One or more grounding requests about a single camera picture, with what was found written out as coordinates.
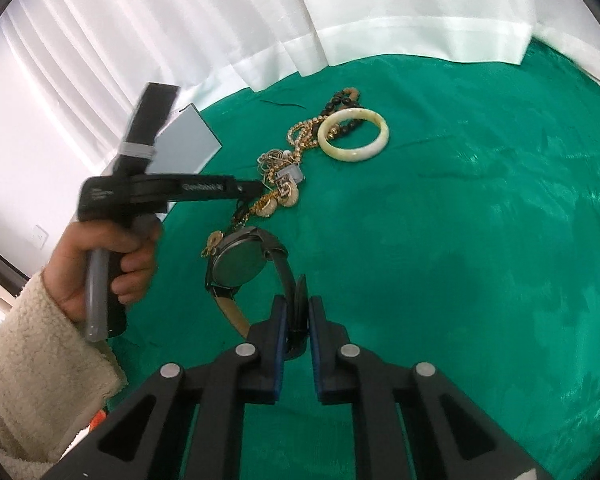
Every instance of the gold pendant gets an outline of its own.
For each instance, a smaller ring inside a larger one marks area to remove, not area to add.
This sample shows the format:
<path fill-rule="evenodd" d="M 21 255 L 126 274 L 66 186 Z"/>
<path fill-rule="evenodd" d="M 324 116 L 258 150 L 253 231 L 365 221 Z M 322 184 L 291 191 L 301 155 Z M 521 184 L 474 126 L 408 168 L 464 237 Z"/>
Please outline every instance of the gold pendant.
<path fill-rule="evenodd" d="M 206 239 L 206 247 L 202 249 L 202 253 L 200 256 L 203 258 L 208 258 L 214 252 L 216 252 L 216 246 L 222 241 L 224 238 L 224 233 L 222 231 L 213 231 L 209 238 Z"/>
<path fill-rule="evenodd" d="M 275 198 L 270 197 L 264 206 L 262 206 L 260 209 L 256 209 L 256 215 L 261 216 L 262 218 L 269 218 L 271 215 L 273 215 L 273 212 L 277 207 L 278 201 Z"/>
<path fill-rule="evenodd" d="M 298 190 L 298 184 L 296 184 L 293 180 L 285 182 L 283 184 L 285 188 L 285 194 L 280 196 L 278 202 L 280 202 L 281 206 L 284 207 L 293 207 L 298 203 L 298 199 L 300 198 L 300 191 Z"/>

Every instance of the electrical outlet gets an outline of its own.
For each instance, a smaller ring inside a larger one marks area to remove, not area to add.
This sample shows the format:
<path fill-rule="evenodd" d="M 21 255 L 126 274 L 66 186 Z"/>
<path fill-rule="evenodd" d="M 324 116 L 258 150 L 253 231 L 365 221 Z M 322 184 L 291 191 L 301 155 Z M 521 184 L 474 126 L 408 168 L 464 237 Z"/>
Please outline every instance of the electrical outlet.
<path fill-rule="evenodd" d="M 46 243 L 46 239 L 49 238 L 49 233 L 47 233 L 42 227 L 36 225 L 31 231 L 31 243 L 33 246 L 39 250 L 41 250 Z"/>

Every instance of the silver pendant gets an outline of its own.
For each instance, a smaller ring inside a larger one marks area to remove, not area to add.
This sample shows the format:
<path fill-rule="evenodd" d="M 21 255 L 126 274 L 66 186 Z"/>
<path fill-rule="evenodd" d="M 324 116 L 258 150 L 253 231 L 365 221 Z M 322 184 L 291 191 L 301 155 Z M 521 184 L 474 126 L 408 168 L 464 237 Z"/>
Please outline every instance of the silver pendant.
<path fill-rule="evenodd" d="M 290 176 L 296 184 L 304 180 L 304 174 L 297 164 L 289 164 L 276 173 L 276 180 L 281 180 L 285 175 Z"/>

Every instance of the gold chain necklace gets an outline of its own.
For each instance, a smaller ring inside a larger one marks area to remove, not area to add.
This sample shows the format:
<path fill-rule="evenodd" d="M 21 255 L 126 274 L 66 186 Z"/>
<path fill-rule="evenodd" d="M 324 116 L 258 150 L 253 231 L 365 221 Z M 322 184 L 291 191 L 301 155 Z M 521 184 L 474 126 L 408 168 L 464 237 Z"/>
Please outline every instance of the gold chain necklace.
<path fill-rule="evenodd" d="M 302 156 L 306 150 L 318 146 L 316 136 L 320 124 L 338 110 L 359 108 L 359 97 L 360 92 L 355 88 L 345 88 L 336 92 L 317 117 L 301 121 L 289 129 L 286 133 L 286 141 L 291 145 L 292 150 L 269 150 L 260 155 L 258 170 L 269 191 L 250 206 L 238 206 L 229 228 L 224 232 L 219 230 L 212 232 L 206 240 L 206 247 L 200 256 L 208 258 L 214 254 L 216 246 L 224 236 L 244 227 L 252 215 L 268 218 L 275 212 L 278 204 L 283 207 L 294 206 L 299 199 L 298 184 L 304 180 L 304 175 L 300 170 Z M 333 140 L 349 135 L 362 122 L 362 120 L 353 119 L 346 124 L 336 124 L 329 130 L 327 139 Z"/>

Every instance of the human hand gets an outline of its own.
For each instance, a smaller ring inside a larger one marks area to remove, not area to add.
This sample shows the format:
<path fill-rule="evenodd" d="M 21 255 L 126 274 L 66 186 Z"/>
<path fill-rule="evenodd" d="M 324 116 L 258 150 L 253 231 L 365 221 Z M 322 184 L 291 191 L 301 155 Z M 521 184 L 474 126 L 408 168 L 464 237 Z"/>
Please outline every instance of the human hand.
<path fill-rule="evenodd" d="M 87 252 L 106 249 L 125 253 L 120 262 L 124 274 L 113 280 L 112 292 L 122 304 L 141 300 L 157 268 L 155 245 L 160 234 L 161 225 L 157 219 L 146 240 L 109 220 L 73 222 L 65 229 L 42 271 L 46 291 L 71 321 L 84 321 Z"/>

